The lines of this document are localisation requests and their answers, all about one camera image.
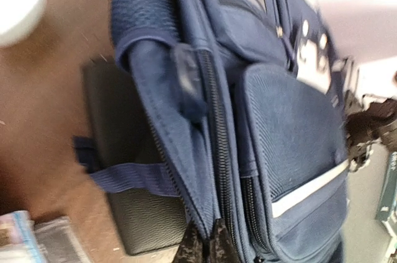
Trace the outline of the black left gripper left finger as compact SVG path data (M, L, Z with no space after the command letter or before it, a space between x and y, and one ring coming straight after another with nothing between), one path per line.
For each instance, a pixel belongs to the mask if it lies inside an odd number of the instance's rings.
M187 225L172 263L204 263L203 241L196 226Z

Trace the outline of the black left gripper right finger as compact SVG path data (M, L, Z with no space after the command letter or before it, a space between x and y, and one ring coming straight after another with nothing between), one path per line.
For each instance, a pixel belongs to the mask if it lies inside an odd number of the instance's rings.
M238 263L239 256L228 233L225 221L217 219L209 241L209 262Z

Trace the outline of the black leather case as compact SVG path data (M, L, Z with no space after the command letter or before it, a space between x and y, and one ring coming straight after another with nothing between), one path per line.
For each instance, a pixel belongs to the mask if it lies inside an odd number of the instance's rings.
M132 77L103 58L82 67L91 135L75 136L78 162L107 196L130 256L177 246L185 210L149 129Z

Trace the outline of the navy blue student backpack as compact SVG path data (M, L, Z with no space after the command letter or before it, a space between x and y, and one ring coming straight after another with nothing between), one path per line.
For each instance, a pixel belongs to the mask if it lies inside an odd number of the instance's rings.
M209 262L342 262L343 78L315 0L111 0L114 64Z

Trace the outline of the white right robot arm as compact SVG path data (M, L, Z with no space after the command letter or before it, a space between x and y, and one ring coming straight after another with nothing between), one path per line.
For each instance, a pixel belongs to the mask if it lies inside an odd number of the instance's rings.
M342 62L350 172L370 163L374 144L396 151L396 64L394 59Z

